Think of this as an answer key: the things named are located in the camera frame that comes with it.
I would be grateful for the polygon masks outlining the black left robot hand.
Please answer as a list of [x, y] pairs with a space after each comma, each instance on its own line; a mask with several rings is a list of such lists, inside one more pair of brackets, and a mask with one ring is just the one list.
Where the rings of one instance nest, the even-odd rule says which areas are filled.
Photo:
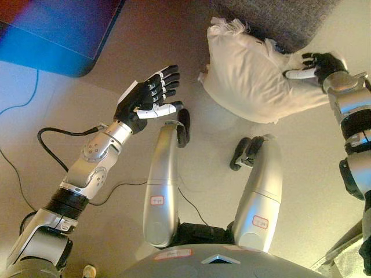
[[127, 125], [136, 134], [146, 127], [148, 119], [180, 111], [184, 108], [181, 101], [165, 102], [176, 94], [179, 80], [178, 65], [170, 65], [143, 82], [134, 81], [119, 100], [114, 120]]

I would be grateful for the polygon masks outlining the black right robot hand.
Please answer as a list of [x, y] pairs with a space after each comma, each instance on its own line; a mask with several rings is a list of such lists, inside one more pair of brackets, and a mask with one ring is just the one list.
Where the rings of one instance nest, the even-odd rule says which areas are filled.
[[335, 72], [348, 73], [346, 63], [334, 53], [304, 53], [301, 55], [303, 68], [290, 69], [283, 73], [288, 79], [317, 78], [320, 85]]

